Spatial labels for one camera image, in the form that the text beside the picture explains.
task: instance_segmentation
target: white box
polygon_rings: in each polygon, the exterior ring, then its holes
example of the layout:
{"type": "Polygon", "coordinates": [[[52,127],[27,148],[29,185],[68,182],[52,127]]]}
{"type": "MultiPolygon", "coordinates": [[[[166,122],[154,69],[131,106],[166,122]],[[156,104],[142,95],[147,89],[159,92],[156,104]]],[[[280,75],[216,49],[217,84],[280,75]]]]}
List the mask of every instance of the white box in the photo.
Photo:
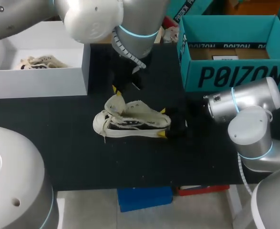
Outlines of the white box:
{"type": "Polygon", "coordinates": [[[87,95],[90,45],[69,37],[61,21],[41,22],[0,41],[0,99],[87,95]],[[69,68],[13,70],[21,59],[53,55],[69,68]]]}

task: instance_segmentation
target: teal box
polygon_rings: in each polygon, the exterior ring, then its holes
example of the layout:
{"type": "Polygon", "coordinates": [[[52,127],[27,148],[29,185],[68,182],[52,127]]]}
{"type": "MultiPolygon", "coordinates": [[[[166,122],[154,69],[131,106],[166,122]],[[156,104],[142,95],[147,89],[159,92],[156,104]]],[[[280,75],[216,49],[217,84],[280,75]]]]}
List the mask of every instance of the teal box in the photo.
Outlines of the teal box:
{"type": "Polygon", "coordinates": [[[171,0],[166,15],[177,23],[183,15],[202,15],[213,0],[171,0]]]}
{"type": "Polygon", "coordinates": [[[185,91],[222,91],[270,76],[280,89],[280,20],[277,16],[183,16],[177,51],[185,91]],[[269,59],[199,60],[193,48],[264,48],[269,59]]]}

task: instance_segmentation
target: white cable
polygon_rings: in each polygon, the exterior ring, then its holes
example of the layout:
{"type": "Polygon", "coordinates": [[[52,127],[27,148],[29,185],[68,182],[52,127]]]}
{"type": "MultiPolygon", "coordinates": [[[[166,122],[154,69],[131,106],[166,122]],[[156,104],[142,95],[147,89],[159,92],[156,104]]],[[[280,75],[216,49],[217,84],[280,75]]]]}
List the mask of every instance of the white cable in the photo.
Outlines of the white cable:
{"type": "Polygon", "coordinates": [[[237,153],[237,157],[238,157],[238,162],[239,162],[239,173],[240,173],[240,176],[241,176],[241,179],[243,180],[243,183],[246,187],[246,190],[249,192],[249,194],[252,196],[252,191],[246,181],[246,178],[245,178],[245,175],[244,175],[244,170],[243,170],[243,166],[241,164],[241,158],[240,158],[240,155],[239,153],[237,153]]]}
{"type": "Polygon", "coordinates": [[[269,118],[269,122],[272,122],[273,120],[273,114],[271,113],[270,110],[267,110],[267,109],[264,109],[266,113],[268,113],[270,115],[270,118],[269,118]]]}
{"type": "Polygon", "coordinates": [[[115,29],[112,31],[112,35],[113,35],[113,38],[114,38],[114,41],[115,43],[117,44],[117,46],[119,47],[119,49],[130,59],[132,60],[133,62],[135,62],[139,67],[141,68],[146,68],[146,65],[140,61],[138,58],[136,58],[135,56],[133,56],[124,46],[123,44],[121,43],[115,29]]]}

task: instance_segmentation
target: shoe sole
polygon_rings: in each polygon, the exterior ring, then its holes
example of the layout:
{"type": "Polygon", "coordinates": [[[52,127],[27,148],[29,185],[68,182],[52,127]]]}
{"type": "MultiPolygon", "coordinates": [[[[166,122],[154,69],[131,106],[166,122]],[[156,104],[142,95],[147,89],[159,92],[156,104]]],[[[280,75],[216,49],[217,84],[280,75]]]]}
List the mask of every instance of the shoe sole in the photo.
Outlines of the shoe sole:
{"type": "MultiPolygon", "coordinates": [[[[100,133],[102,132],[101,126],[103,126],[103,123],[100,124],[97,122],[97,114],[93,120],[93,130],[101,135],[100,133]]],[[[143,137],[160,137],[158,133],[160,131],[164,131],[165,129],[157,129],[157,130],[106,130],[106,137],[114,137],[114,138],[119,138],[119,137],[129,137],[129,136],[143,136],[143,137]]]]}

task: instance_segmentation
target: red box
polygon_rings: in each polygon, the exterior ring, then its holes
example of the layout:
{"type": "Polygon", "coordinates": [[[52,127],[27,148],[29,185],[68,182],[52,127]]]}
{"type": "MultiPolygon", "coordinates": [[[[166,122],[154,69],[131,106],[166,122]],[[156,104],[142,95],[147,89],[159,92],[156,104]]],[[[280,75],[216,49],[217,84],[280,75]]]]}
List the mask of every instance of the red box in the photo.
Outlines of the red box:
{"type": "Polygon", "coordinates": [[[198,194],[205,194],[211,192],[220,192],[225,191],[230,188],[229,185],[218,185],[218,186],[210,186],[206,188],[195,188],[195,189],[179,189],[177,188],[177,193],[179,196],[190,196],[190,195],[198,195],[198,194]]]}

